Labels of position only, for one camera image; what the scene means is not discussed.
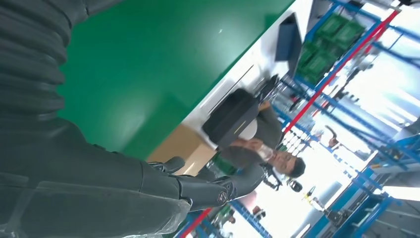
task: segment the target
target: black hair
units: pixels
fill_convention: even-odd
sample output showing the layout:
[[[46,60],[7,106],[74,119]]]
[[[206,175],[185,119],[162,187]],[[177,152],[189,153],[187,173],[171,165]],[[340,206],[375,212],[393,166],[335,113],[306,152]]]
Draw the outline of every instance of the black hair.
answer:
[[[293,167],[292,172],[290,172],[289,177],[299,178],[305,172],[305,162],[302,158],[298,157],[295,161],[295,166]]]

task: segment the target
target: man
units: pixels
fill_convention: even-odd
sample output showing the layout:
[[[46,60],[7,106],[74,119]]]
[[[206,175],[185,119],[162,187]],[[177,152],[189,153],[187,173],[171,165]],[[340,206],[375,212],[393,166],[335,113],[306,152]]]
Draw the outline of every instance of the man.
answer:
[[[240,138],[221,151],[221,157],[239,169],[251,164],[259,165],[265,162],[260,155],[260,150],[265,145],[273,150],[266,162],[277,172],[292,178],[301,176],[306,167],[302,158],[275,150],[283,133],[271,104],[262,103],[259,111],[257,118],[241,133]]]

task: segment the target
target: small logo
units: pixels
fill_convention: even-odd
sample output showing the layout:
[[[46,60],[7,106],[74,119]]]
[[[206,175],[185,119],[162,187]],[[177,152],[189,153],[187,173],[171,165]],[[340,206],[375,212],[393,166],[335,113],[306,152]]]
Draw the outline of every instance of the small logo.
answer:
[[[226,191],[222,191],[219,193],[219,202],[226,202],[227,200],[227,192]]]

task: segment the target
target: red bar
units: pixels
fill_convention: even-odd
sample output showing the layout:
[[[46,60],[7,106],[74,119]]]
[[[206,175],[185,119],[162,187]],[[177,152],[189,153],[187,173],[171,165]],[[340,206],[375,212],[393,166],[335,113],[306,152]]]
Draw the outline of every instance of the red bar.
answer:
[[[192,232],[203,220],[206,218],[206,216],[210,213],[211,208],[208,208],[204,210],[197,218],[194,220],[194,222],[187,227],[187,229],[184,231],[184,233],[181,234],[181,238],[185,238],[190,232]]]
[[[363,47],[365,47],[366,44],[369,43],[369,41],[379,32],[381,29],[386,27],[387,24],[389,24],[392,19],[396,15],[398,15],[399,11],[393,11],[389,17],[387,17],[384,21],[382,21],[375,29],[372,31],[368,37],[359,45],[359,47],[356,48],[355,51],[352,52],[350,57],[348,57],[343,64],[341,64],[338,69],[335,70],[335,72],[328,78],[326,82],[324,82],[323,85],[321,85],[321,88],[315,92],[315,94],[311,97],[309,102],[302,108],[302,110],[296,115],[295,118],[290,122],[290,124],[286,127],[284,130],[284,133],[287,133],[292,129],[292,127],[299,121],[299,119],[303,116],[303,114],[311,107],[311,105],[315,102],[315,100],[321,95],[322,91],[325,89],[325,87],[332,81],[332,79],[337,75],[337,73],[344,67],[344,65],[351,60]]]

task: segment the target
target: green workbench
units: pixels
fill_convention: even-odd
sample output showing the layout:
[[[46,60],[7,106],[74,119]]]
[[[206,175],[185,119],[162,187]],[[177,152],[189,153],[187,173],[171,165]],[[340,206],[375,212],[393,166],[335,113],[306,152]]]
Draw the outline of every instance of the green workbench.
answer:
[[[145,159],[294,0],[127,0],[76,26],[60,115]]]

